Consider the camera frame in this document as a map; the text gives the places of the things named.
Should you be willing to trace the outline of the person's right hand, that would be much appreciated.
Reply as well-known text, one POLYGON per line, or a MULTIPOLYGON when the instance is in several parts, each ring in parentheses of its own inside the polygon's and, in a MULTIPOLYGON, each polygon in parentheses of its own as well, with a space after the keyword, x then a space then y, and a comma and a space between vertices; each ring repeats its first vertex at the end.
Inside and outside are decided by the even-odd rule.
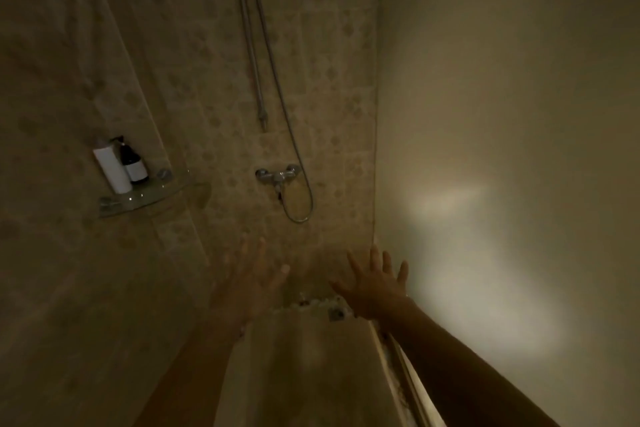
POLYGON ((383 273, 380 275, 372 274, 369 261, 362 265, 354 253, 347 252, 346 257, 352 275, 350 282, 356 283, 356 299, 345 301, 356 316, 394 325, 417 308, 407 291, 402 293, 397 284, 398 272, 394 272, 390 253, 381 252, 383 273))

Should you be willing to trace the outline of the person's left hand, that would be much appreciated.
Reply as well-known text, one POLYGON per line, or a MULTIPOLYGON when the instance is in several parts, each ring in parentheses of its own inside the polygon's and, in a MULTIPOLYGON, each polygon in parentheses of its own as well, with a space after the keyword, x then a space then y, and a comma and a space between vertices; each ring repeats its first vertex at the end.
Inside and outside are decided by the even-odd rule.
POLYGON ((268 295, 268 278, 283 264, 269 261, 264 238, 254 241, 243 234, 223 265, 227 273, 212 290, 204 324, 236 334, 272 307, 276 295, 268 295))

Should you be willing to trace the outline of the person's left forearm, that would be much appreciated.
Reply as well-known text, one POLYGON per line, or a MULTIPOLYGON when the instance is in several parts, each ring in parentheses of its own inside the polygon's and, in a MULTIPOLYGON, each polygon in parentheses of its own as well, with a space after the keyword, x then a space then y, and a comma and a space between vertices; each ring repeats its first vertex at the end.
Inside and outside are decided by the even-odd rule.
POLYGON ((245 322, 222 309, 201 320, 132 427, 214 427, 228 362, 245 322))

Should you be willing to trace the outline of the person's right forearm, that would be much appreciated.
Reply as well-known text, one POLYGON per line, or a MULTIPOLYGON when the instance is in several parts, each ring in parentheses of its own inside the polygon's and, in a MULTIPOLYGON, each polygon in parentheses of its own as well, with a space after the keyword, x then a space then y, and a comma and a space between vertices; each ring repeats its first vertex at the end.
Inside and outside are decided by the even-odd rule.
POLYGON ((407 297, 372 315, 405 352, 446 427, 560 427, 407 297))

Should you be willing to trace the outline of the chrome shower mixer tap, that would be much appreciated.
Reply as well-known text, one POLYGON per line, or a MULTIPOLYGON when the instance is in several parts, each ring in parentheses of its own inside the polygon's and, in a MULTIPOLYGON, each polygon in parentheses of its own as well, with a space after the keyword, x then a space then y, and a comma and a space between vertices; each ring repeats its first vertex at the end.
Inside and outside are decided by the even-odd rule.
POLYGON ((284 171, 268 171, 261 168, 255 171, 255 177, 262 183, 270 183, 277 192, 282 191, 285 183, 294 180, 300 173, 302 167, 298 164, 289 164, 284 171))

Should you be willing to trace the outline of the shower door track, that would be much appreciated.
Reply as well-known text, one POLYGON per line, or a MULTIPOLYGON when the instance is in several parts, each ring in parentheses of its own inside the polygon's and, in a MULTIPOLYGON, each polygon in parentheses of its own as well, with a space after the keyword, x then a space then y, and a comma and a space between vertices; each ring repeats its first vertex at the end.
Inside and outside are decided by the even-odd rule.
POLYGON ((447 427, 396 339, 370 323, 401 427, 447 427))

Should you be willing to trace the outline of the glass corner shelf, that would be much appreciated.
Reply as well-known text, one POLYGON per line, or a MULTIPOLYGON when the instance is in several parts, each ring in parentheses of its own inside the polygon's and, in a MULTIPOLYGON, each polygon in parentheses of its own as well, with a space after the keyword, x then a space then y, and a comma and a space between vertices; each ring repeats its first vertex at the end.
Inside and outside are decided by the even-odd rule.
POLYGON ((193 179, 190 169, 162 168, 148 181, 134 185, 131 192, 101 197, 98 217, 111 218, 159 203, 192 185, 193 179))

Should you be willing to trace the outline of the dark pump bottle white label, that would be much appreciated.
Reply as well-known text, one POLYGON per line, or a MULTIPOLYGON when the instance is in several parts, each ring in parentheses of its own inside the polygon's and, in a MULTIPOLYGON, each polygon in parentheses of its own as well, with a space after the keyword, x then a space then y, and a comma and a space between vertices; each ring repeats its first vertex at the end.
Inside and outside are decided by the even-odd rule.
POLYGON ((149 180, 147 168, 140 155, 125 142, 124 136, 110 140, 119 151, 120 162, 132 185, 141 185, 149 180))

